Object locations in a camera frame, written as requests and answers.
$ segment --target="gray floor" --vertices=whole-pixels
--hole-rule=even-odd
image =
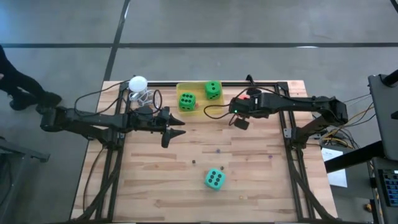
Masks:
[[[113,43],[124,0],[3,0],[0,43]],[[398,14],[389,0],[132,0],[121,43],[139,42],[396,42]],[[110,48],[6,49],[9,60],[72,107],[99,90]],[[119,49],[110,80],[143,75],[149,80],[305,80],[310,95],[347,100],[369,93],[367,76],[397,69],[398,48]],[[15,223],[68,219],[87,141],[71,133],[45,133],[29,108],[15,112],[0,95],[0,135],[51,153],[34,162],[19,198]],[[94,111],[98,96],[83,100]],[[371,100],[349,107],[365,109]],[[353,127],[357,142],[377,141],[376,119]],[[335,194],[340,218],[368,221],[364,201]]]

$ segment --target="yellow tray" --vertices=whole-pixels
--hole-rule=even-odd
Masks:
[[[207,100],[205,94],[205,84],[207,82],[186,82],[186,83],[178,83],[177,84],[177,108],[178,112],[184,116],[197,116],[197,115],[205,115],[203,109],[208,105],[224,105],[224,96],[223,96],[223,86],[220,81],[217,81],[221,86],[221,96],[217,100]],[[178,107],[180,96],[183,93],[190,92],[195,94],[196,103],[198,103],[198,108],[194,111],[182,111]],[[208,114],[221,114],[223,113],[223,107],[210,107],[206,109],[206,113]]]

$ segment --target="green die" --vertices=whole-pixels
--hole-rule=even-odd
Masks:
[[[205,185],[213,190],[219,190],[225,181],[225,174],[217,169],[209,170],[206,175]]]
[[[178,107],[182,111],[193,111],[195,109],[196,97],[193,93],[182,93],[178,100]]]
[[[221,85],[216,81],[209,81],[205,84],[207,100],[217,100],[221,96]]]

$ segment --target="white sphere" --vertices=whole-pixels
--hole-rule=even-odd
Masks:
[[[146,78],[141,76],[136,76],[130,79],[129,89],[135,93],[144,91],[148,86],[148,81]]]

